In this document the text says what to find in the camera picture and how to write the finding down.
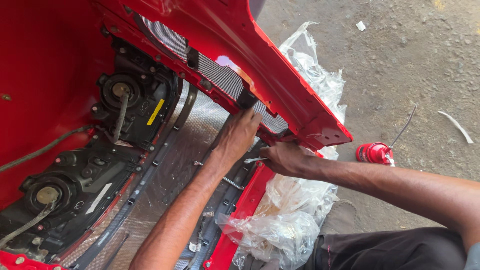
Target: yellow sticker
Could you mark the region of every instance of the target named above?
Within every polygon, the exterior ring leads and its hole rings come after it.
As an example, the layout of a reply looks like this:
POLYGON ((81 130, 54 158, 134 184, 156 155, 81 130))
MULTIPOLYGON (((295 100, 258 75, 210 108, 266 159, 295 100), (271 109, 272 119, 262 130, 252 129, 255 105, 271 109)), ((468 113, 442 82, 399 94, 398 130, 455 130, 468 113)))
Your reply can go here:
POLYGON ((158 104, 156 105, 155 110, 154 110, 153 113, 152 113, 152 116, 150 116, 150 119, 148 119, 147 125, 151 125, 151 124, 153 123, 153 120, 155 120, 155 117, 156 117, 156 115, 158 114, 158 112, 160 111, 160 108, 162 108, 163 102, 164 102, 163 99, 161 99, 161 100, 158 102, 158 104))

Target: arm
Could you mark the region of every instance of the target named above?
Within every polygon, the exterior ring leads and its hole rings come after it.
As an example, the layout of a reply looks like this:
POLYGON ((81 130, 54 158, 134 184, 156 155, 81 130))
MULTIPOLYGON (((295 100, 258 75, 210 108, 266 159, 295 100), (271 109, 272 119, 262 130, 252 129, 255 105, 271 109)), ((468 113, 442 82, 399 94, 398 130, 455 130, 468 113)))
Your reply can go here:
POLYGON ((368 163, 325 160, 291 143, 262 148, 265 165, 285 176, 360 191, 457 231, 465 249, 480 242, 480 183, 368 163))
POLYGON ((240 111, 222 133, 218 146, 165 211, 133 258, 131 270, 173 269, 213 191, 231 166, 252 145, 261 114, 240 111))

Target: hand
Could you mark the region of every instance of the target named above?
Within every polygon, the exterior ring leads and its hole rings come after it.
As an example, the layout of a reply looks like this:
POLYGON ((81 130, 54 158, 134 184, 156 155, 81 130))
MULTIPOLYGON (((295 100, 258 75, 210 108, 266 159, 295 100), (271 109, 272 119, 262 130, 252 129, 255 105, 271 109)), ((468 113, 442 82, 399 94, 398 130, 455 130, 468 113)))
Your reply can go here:
POLYGON ((284 176, 307 178, 308 160, 319 159, 309 150, 294 143, 276 142, 272 147, 260 149, 264 164, 274 172, 284 176))
POLYGON ((223 131, 215 151, 227 154, 223 155, 226 161, 236 162, 253 144, 261 121, 262 115, 252 108, 239 111, 223 131))

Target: dark pants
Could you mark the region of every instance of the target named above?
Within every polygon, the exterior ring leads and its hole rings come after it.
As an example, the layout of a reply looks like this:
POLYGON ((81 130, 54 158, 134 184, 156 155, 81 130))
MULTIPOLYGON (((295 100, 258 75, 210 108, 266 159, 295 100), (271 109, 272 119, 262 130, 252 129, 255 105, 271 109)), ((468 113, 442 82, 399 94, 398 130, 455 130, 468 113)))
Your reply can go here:
MULTIPOLYGON (((462 238, 446 228, 320 235, 299 270, 463 270, 462 238)), ((260 267, 246 260, 245 270, 260 267)))

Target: concrete floor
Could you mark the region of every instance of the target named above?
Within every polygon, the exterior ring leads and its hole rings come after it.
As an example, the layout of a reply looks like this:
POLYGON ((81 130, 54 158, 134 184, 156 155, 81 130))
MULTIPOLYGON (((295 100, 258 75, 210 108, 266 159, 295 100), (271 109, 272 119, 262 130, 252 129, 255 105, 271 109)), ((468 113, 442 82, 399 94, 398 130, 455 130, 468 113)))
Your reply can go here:
MULTIPOLYGON (((480 0, 267 0, 257 23, 277 46, 302 23, 319 23, 308 27, 319 63, 343 69, 346 81, 340 104, 348 105, 354 142, 338 147, 340 160, 355 161, 360 144, 390 143, 417 102, 395 145, 397 166, 478 181, 479 7, 480 0)), ((357 233, 438 225, 352 190, 340 188, 338 196, 357 206, 357 233)))

